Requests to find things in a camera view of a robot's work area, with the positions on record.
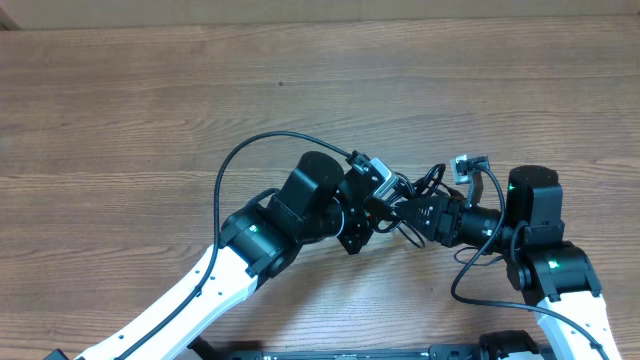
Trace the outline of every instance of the robotic arm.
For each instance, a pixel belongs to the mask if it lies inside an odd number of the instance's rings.
[[[351,168],[345,174],[332,157],[315,151],[305,153],[282,189],[259,194],[220,228],[217,197],[226,165],[243,146],[275,135],[303,137],[335,150],[346,157]],[[557,359],[620,359],[593,267],[582,250],[562,241],[562,189],[557,173],[539,166],[513,169],[506,209],[503,206],[498,211],[478,205],[483,189],[481,171],[495,180],[486,157],[458,157],[452,166],[456,183],[470,184],[466,198],[441,184],[443,164],[412,184],[377,158],[355,151],[348,154],[306,135],[274,132],[243,142],[227,157],[216,181],[214,245],[138,318],[76,359],[173,359],[193,348],[198,335],[220,315],[282,272],[303,245],[337,237],[349,254],[357,254],[374,231],[388,232],[400,225],[411,229],[420,241],[424,237],[447,247],[467,244],[480,249],[454,282],[456,299],[476,305],[535,309]],[[268,205],[262,206],[260,201],[270,195]],[[382,221],[391,225],[380,229]],[[478,256],[490,252],[503,254],[507,277],[514,289],[523,293],[526,305],[455,294],[459,278]],[[516,338],[483,336],[482,346],[468,359],[543,358],[532,350],[530,338]],[[202,351],[197,353],[207,357]],[[59,350],[48,358],[66,359]]]

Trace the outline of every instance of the wooden table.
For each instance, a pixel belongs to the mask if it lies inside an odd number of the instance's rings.
[[[503,186],[521,164],[557,169],[565,239],[598,271],[623,356],[640,358],[640,17],[0,33],[0,358],[75,355],[137,316],[211,243],[224,156],[277,129],[413,179],[461,153],[488,154]],[[223,216],[310,149],[241,152]],[[398,235],[357,256],[309,246],[203,336],[271,350],[507,329],[544,341],[529,313],[454,301],[453,251]],[[521,301],[503,264],[461,292]]]

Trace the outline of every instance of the wooden tabletop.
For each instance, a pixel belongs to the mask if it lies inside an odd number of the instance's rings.
[[[0,32],[0,358],[75,355],[148,307],[212,242],[223,158],[270,130],[412,179],[462,153],[488,154],[503,186],[518,165],[556,169],[565,239],[597,269],[623,357],[640,358],[640,17]],[[311,149],[243,150],[223,216]],[[328,239],[203,336],[271,350],[508,329],[546,341],[527,312],[452,299],[453,252],[394,234],[348,256]],[[522,301],[504,263],[460,291]]]

